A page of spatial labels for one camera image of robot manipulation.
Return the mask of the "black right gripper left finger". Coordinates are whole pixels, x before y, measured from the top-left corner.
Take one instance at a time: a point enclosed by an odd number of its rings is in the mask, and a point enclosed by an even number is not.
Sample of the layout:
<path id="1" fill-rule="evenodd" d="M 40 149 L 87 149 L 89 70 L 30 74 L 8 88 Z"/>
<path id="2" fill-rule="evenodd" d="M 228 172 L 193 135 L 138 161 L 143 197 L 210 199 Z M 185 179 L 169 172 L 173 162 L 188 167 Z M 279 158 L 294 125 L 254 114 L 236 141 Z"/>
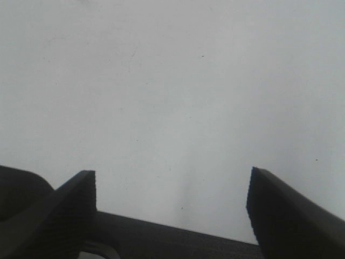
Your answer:
<path id="1" fill-rule="evenodd" d="M 1 258 L 78 258 L 95 214 L 95 171 L 81 171 L 1 222 Z"/>

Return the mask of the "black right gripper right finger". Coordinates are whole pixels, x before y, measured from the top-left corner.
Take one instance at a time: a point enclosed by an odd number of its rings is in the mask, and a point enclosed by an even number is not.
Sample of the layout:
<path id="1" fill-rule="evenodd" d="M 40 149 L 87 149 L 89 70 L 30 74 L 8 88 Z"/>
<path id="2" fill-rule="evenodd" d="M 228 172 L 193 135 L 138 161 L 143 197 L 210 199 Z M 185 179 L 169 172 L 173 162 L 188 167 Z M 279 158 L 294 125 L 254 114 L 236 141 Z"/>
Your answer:
<path id="1" fill-rule="evenodd" d="M 266 169 L 251 170 L 246 210 L 264 258 L 344 258 L 344 220 Z"/>

